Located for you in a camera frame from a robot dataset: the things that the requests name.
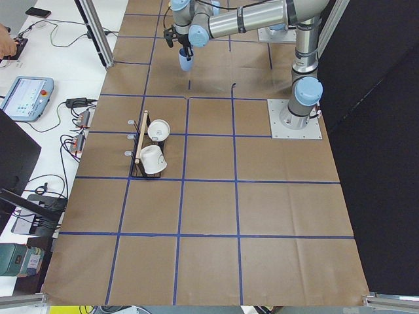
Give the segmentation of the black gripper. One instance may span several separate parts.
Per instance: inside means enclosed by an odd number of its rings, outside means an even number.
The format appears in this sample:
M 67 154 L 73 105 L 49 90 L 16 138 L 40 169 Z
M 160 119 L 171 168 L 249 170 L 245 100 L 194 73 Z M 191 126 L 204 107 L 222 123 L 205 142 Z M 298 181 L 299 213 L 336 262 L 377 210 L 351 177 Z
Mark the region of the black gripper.
M 193 57 L 193 49 L 192 44 L 189 42 L 188 34 L 180 34 L 175 31 L 175 37 L 177 42 L 182 46 L 181 56 L 186 58 L 188 61 L 191 61 Z

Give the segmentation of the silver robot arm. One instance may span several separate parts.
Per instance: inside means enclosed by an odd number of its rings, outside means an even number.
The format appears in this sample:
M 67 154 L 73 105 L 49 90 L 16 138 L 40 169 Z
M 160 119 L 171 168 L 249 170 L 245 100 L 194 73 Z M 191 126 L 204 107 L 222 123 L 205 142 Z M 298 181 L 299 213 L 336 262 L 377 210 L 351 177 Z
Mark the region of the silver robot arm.
M 236 8 L 220 7 L 217 1 L 171 1 L 173 25 L 164 28 L 169 47 L 179 42 L 188 60 L 196 47 L 219 37 L 246 33 L 276 25 L 296 28 L 295 59 L 292 64 L 292 96 L 280 112 L 281 123 L 301 130 L 313 118 L 323 86 L 317 78 L 318 37 L 321 13 L 327 1 L 259 1 Z

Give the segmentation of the person hand at desk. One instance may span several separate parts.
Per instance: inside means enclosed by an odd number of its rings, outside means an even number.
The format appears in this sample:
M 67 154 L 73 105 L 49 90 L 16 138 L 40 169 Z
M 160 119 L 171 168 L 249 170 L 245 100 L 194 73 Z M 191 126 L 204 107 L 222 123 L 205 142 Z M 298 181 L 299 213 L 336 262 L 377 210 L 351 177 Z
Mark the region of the person hand at desk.
M 0 25 L 0 58 L 14 56 L 17 52 L 16 42 L 10 37 L 7 28 Z

